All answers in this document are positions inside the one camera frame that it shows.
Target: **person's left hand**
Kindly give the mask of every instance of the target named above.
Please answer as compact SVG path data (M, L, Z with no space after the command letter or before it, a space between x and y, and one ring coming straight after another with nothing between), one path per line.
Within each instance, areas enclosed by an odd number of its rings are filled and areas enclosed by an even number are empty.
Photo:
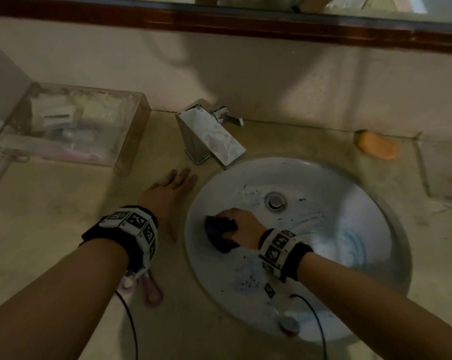
M177 174L173 169L161 183L154 183L138 199L138 205L150 210L158 219L158 225L169 226L173 205L187 194L198 181L197 175L188 177L189 168Z

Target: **mirror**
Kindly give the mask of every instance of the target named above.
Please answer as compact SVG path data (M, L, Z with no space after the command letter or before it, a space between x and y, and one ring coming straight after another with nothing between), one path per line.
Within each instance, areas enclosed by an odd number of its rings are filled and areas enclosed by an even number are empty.
M141 0L296 13L452 23L452 0Z

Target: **orange soap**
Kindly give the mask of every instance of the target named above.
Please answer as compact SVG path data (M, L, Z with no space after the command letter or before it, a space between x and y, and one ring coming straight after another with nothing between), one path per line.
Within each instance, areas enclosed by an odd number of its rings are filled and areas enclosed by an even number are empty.
M378 134L365 131L359 135L356 145L366 154L381 158L395 159L399 154L399 144L390 138L383 138Z

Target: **drain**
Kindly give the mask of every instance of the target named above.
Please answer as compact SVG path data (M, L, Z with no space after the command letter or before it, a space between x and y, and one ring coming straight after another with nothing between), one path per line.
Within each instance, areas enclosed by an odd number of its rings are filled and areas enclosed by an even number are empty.
M264 198L266 208L275 213L280 214L284 212L287 207L287 201L281 193L269 192Z

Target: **wristband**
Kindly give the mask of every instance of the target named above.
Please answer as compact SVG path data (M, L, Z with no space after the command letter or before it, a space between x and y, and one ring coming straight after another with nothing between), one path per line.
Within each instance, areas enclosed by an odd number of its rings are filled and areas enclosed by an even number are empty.
M288 230L271 229L266 231L259 241L259 258L268 272L285 282L286 278L297 281L297 267L301 259L313 249L297 239Z
M117 242L129 256L128 272L136 277L151 266L158 248L158 220L151 211L140 206L124 206L104 216L81 237L84 242L103 238Z

